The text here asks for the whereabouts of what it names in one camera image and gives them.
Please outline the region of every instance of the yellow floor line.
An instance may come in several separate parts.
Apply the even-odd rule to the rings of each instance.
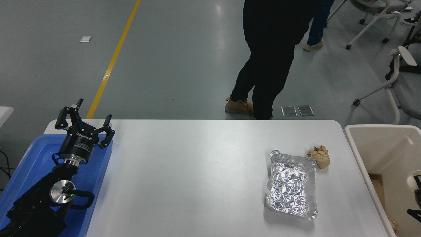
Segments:
[[[114,51],[114,54],[109,62],[107,71],[105,72],[104,78],[102,78],[102,82],[99,85],[98,91],[95,95],[95,98],[92,102],[91,108],[89,109],[88,115],[86,119],[91,119],[93,114],[95,113],[96,107],[98,106],[99,100],[101,99],[102,93],[104,92],[105,86],[108,82],[109,75],[111,74],[112,68],[114,67],[115,61],[117,60],[118,54],[120,53],[121,46],[123,46],[123,42],[126,38],[127,32],[129,31],[131,22],[133,21],[134,15],[136,14],[137,7],[139,6],[140,0],[136,0],[136,4],[133,7],[133,10],[130,14],[129,20],[126,23],[126,27],[124,27],[123,34],[120,37],[120,41],[118,41],[117,47]]]

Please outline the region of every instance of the beige plastic bin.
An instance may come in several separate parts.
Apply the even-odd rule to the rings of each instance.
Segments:
[[[421,130],[414,126],[388,124],[348,125],[344,129],[352,152],[390,237],[421,237],[421,223],[406,213],[419,210],[408,175],[421,170]],[[368,174],[383,179],[383,209]],[[386,213],[397,222],[394,233]]]

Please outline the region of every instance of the black pants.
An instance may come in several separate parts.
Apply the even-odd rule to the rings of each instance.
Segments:
[[[246,100],[253,88],[256,119],[269,119],[284,88],[294,47],[309,29],[320,0],[245,0],[243,29],[250,58],[238,74],[231,98]]]

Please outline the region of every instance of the person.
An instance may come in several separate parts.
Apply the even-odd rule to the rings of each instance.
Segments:
[[[421,10],[415,14],[415,17],[402,19],[400,22],[407,26],[414,26],[417,24],[420,17],[421,17]]]
[[[243,30],[250,58],[238,73],[225,111],[271,119],[294,59],[294,47],[309,29],[321,0],[245,0]],[[296,17],[300,7],[301,17]],[[248,93],[253,89],[253,104]]]
[[[304,46],[305,51],[311,52],[323,47],[323,28],[326,25],[326,21],[330,14],[330,8],[332,7],[334,1],[335,0],[322,0],[319,11],[313,18],[307,45]]]

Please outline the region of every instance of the aluminum foil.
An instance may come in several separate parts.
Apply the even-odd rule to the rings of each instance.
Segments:
[[[270,157],[272,173],[267,183],[266,204],[275,211],[309,220],[316,218],[316,161],[278,150],[273,150]]]

